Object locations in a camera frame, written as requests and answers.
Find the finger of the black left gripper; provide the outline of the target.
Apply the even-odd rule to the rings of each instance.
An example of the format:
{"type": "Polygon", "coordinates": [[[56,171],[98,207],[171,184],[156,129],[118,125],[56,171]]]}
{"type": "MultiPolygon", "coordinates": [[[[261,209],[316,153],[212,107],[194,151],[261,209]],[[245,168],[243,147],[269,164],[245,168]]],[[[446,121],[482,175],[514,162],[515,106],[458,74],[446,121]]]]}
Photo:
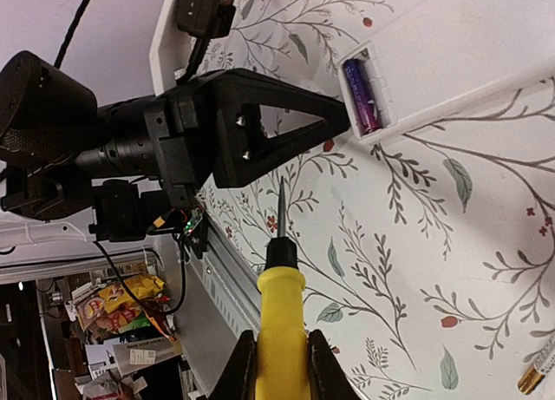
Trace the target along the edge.
{"type": "Polygon", "coordinates": [[[248,69],[213,71],[194,82],[219,188],[246,187],[350,128],[343,102],[248,69]]]}

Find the snack bags pile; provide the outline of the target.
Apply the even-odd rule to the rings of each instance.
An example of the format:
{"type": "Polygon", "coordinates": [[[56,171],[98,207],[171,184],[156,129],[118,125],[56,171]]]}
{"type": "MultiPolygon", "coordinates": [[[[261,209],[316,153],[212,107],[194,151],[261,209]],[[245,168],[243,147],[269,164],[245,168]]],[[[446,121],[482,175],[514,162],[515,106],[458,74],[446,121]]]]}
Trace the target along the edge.
{"type": "Polygon", "coordinates": [[[174,341],[174,332],[167,321],[166,303],[170,298],[164,294],[165,286],[159,277],[143,273],[123,283],[89,289],[73,299],[79,325],[95,341],[150,326],[174,341]]]}

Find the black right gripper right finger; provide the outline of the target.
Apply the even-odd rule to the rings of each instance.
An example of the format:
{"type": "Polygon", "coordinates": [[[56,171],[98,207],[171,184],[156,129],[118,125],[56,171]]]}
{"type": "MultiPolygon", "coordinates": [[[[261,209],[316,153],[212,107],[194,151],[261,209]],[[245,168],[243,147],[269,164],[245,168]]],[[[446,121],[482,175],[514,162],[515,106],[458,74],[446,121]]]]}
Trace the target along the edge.
{"type": "Polygon", "coordinates": [[[311,399],[360,399],[320,330],[310,333],[308,350],[311,399]]]}

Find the yellow handled screwdriver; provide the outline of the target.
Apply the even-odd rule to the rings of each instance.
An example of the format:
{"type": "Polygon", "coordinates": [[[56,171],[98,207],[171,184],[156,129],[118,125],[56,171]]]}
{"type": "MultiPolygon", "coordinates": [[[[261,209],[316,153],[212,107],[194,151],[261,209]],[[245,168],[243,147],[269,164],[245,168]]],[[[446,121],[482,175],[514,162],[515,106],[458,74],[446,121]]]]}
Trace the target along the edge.
{"type": "Polygon", "coordinates": [[[297,245],[286,236],[284,180],[279,183],[277,236],[266,247],[257,338],[255,398],[309,399],[308,337],[304,329],[305,277],[297,245]]]}

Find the floral patterned table mat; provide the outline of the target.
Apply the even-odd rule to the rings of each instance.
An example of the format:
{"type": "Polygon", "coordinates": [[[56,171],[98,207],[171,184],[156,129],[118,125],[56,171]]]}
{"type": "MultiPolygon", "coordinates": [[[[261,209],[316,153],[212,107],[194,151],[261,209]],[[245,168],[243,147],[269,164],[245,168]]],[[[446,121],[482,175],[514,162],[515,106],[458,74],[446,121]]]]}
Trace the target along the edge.
{"type": "MultiPolygon", "coordinates": [[[[236,0],[204,69],[338,97],[340,61],[425,0],[236,0]]],[[[277,229],[305,323],[368,399],[519,399],[554,333],[554,73],[379,144],[347,133],[200,198],[255,272],[277,229]]]]}

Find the white remote control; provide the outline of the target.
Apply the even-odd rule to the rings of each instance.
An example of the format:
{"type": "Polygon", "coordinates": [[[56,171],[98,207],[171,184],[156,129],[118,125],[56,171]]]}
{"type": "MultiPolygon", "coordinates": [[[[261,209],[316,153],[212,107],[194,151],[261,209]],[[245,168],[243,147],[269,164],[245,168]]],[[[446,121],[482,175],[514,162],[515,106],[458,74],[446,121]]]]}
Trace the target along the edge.
{"type": "Polygon", "coordinates": [[[349,52],[368,75],[383,127],[363,134],[344,73],[354,136],[372,144],[554,73],[554,0],[425,0],[349,52]]]}

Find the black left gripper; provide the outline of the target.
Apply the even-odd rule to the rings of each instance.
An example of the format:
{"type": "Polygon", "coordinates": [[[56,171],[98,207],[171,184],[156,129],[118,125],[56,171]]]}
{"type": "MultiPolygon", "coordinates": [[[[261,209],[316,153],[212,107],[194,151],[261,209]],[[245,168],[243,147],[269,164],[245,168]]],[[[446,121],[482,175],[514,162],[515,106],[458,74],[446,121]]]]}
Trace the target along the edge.
{"type": "Polygon", "coordinates": [[[85,194],[95,179],[146,175],[167,193],[204,185],[204,124],[189,86],[103,107],[24,50],[1,70],[1,161],[8,196],[85,194]]]}

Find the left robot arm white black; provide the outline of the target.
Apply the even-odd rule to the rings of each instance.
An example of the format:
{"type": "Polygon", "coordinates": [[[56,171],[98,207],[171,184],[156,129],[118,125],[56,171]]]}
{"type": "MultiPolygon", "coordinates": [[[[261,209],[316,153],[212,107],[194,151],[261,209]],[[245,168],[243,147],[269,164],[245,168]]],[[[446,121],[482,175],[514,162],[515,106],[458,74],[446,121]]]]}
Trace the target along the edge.
{"type": "Polygon", "coordinates": [[[246,187],[349,126],[337,99],[247,69],[99,106],[21,51],[1,72],[1,207],[37,221],[93,208],[98,240],[141,240],[183,220],[208,179],[246,187]]]}

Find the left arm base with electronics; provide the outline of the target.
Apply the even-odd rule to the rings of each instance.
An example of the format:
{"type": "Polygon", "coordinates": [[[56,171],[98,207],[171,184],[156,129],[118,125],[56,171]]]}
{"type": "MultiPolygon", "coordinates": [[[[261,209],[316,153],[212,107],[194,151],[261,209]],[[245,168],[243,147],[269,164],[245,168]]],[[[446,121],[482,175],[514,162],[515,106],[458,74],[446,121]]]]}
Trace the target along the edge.
{"type": "Polygon", "coordinates": [[[165,211],[148,226],[147,235],[170,234],[179,248],[202,259],[207,252],[208,227],[206,210],[197,204],[189,210],[172,208],[165,211]]]}

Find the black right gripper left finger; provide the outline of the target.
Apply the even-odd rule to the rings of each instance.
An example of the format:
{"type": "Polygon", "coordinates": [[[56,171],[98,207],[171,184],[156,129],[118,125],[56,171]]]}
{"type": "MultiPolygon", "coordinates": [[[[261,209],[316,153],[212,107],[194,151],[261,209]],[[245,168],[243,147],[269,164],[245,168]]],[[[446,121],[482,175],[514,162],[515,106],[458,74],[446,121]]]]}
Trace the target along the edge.
{"type": "Polygon", "coordinates": [[[216,383],[210,400],[253,400],[257,376],[257,343],[252,330],[243,331],[216,383]]]}

